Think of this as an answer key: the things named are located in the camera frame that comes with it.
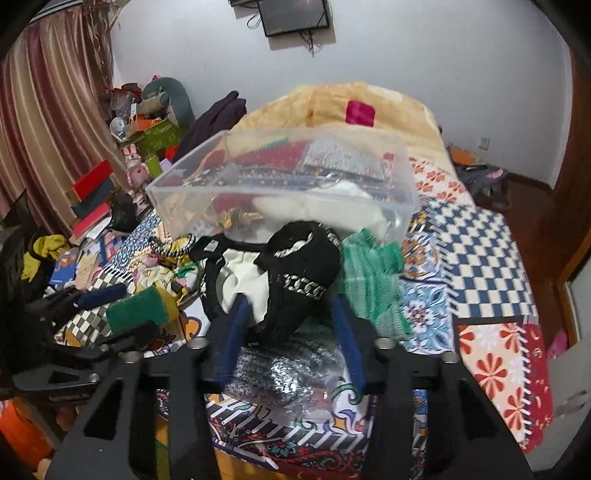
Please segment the grey backpack on floor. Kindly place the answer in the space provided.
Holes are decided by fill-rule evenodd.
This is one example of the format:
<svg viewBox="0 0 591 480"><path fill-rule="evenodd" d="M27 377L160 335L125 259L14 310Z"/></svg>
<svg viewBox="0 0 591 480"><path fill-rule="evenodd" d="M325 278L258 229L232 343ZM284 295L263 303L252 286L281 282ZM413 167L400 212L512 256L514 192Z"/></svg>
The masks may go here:
<svg viewBox="0 0 591 480"><path fill-rule="evenodd" d="M477 206L497 212L511 208L507 170L484 163L454 164L454 168Z"/></svg>

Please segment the red gift box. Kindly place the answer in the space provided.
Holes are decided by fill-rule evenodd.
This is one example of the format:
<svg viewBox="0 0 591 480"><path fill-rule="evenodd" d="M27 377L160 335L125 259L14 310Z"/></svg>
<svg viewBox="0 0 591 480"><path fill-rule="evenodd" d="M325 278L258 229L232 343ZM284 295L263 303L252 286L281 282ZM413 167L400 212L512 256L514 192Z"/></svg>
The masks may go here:
<svg viewBox="0 0 591 480"><path fill-rule="evenodd" d="M108 160L103 160L87 174L79 178L67 191L71 203L79 203L92 194L105 180L109 179L113 169Z"/></svg>

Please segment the silver sequin pouch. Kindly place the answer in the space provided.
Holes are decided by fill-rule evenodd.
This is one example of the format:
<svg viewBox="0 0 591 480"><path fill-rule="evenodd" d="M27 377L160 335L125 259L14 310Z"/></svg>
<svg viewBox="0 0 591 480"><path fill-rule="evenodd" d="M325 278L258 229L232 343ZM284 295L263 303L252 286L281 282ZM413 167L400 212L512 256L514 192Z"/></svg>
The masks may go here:
<svg viewBox="0 0 591 480"><path fill-rule="evenodd" d="M343 365L339 347L327 339L300 335L280 345L244 347L223 392L273 408L303 409Z"/></svg>

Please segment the colourful floral scrunchie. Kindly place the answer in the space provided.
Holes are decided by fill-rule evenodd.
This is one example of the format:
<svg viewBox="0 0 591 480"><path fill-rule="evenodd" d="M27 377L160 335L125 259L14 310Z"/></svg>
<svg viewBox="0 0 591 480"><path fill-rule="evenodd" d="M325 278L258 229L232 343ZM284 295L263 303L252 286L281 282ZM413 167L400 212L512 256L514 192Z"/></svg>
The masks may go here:
<svg viewBox="0 0 591 480"><path fill-rule="evenodd" d="M174 239L161 240L156 236L149 239L151 250L162 258L180 258L187 255L197 239L192 234L186 234Z"/></svg>

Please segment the white satin drawstring pouch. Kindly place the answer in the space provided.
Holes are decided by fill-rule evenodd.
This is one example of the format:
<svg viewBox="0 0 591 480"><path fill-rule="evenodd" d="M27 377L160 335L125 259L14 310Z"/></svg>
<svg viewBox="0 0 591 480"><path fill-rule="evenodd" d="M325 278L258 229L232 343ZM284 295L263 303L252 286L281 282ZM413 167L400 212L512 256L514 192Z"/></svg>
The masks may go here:
<svg viewBox="0 0 591 480"><path fill-rule="evenodd" d="M259 195L252 205L276 223L315 221L342 234L367 229L379 240L400 237L410 223L409 213L387 206L346 180L300 193Z"/></svg>

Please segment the small wall monitor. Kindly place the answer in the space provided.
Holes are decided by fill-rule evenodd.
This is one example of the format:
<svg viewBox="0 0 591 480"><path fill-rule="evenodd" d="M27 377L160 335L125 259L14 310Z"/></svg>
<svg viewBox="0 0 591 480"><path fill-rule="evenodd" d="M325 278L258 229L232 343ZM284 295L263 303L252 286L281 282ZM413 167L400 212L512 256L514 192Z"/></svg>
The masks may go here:
<svg viewBox="0 0 591 480"><path fill-rule="evenodd" d="M257 2L267 38L329 28L325 0L262 0Z"/></svg>

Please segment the green felt pouch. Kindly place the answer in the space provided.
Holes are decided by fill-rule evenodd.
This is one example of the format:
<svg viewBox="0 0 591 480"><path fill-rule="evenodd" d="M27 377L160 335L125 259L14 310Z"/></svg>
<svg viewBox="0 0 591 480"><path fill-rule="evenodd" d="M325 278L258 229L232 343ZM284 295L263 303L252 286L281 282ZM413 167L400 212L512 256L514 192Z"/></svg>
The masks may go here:
<svg viewBox="0 0 591 480"><path fill-rule="evenodd" d="M147 324L162 327L178 318L175 299L165 289L155 285L112 303L106 310L113 335L121 335Z"/></svg>

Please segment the black knitted pouch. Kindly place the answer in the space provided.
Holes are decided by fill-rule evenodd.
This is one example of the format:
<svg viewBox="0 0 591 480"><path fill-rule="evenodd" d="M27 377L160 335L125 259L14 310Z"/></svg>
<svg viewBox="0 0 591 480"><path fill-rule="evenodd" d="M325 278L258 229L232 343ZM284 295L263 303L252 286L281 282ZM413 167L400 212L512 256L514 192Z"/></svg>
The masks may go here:
<svg viewBox="0 0 591 480"><path fill-rule="evenodd" d="M267 275L269 296L263 320L249 328L246 342L287 341L317 312L341 270L341 249L337 233L315 221L290 222L276 231L254 260Z"/></svg>

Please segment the clear plastic storage bin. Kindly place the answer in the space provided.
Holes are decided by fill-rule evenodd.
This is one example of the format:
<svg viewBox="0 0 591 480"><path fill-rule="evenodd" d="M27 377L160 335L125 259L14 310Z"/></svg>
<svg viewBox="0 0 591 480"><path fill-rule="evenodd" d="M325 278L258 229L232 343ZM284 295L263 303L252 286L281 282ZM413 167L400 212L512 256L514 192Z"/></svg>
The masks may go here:
<svg viewBox="0 0 591 480"><path fill-rule="evenodd" d="M287 223L259 212L216 215L222 193L276 195L352 181L374 199L410 214L419 194L405 142L368 127L274 128L222 131L176 161L146 189L174 237L223 233L264 242Z"/></svg>

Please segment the green cardboard box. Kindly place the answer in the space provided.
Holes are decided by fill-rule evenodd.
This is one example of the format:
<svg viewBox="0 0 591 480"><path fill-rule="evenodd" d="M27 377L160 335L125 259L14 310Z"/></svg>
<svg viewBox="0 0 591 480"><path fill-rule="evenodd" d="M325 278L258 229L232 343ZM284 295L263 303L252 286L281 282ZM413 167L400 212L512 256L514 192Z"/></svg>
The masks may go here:
<svg viewBox="0 0 591 480"><path fill-rule="evenodd" d="M151 126L143 131L135 145L143 156L155 154L162 149L177 146L183 137L183 131L169 120Z"/></svg>

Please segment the pink bunny toy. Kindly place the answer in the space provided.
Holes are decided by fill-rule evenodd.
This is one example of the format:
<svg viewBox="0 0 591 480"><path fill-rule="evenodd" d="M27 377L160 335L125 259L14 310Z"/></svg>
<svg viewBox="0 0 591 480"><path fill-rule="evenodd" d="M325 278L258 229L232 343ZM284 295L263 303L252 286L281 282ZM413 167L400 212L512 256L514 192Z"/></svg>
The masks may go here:
<svg viewBox="0 0 591 480"><path fill-rule="evenodd" d="M137 152L136 146L130 144L123 148L124 164L126 170L127 183L130 190L136 194L143 192L150 183L150 174L146 165Z"/></svg>

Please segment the striped red curtain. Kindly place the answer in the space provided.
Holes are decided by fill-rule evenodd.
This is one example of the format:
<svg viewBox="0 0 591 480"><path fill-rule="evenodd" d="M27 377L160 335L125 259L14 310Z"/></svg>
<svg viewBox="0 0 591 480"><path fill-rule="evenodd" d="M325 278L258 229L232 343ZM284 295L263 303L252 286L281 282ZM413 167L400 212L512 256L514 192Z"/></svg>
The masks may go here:
<svg viewBox="0 0 591 480"><path fill-rule="evenodd" d="M69 234L68 190L102 161L124 161L102 95L112 87L106 1L84 1L25 27L1 60L1 210L21 194L35 220Z"/></svg>

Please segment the dark purple jacket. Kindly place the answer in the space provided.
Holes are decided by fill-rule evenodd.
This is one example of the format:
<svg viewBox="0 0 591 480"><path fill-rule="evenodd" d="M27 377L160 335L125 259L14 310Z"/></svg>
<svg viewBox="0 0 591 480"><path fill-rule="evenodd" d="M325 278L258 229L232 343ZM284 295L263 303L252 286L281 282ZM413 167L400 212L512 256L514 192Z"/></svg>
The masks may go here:
<svg viewBox="0 0 591 480"><path fill-rule="evenodd" d="M218 132L231 130L245 115L246 100L239 96L238 91L229 92L195 120L180 141L172 163L180 160Z"/></svg>

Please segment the green checked cloth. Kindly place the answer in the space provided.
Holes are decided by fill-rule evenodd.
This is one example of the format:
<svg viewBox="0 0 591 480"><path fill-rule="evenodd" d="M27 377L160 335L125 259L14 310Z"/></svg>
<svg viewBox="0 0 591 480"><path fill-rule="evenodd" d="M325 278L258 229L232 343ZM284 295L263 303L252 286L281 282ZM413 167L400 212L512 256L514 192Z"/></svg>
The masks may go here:
<svg viewBox="0 0 591 480"><path fill-rule="evenodd" d="M335 288L356 317L369 321L382 337L410 340L413 330L403 314L399 283L405 261L398 244L382 245L362 229L342 240L341 260Z"/></svg>

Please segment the brown wooden door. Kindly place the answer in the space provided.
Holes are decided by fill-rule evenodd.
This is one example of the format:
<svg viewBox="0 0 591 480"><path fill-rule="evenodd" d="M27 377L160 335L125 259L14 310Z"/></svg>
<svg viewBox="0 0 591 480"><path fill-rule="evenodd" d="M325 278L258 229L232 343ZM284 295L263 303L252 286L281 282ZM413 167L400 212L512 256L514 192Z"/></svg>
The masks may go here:
<svg viewBox="0 0 591 480"><path fill-rule="evenodd" d="M576 276L590 256L590 68L573 52L569 137L553 191L556 206L559 290Z"/></svg>

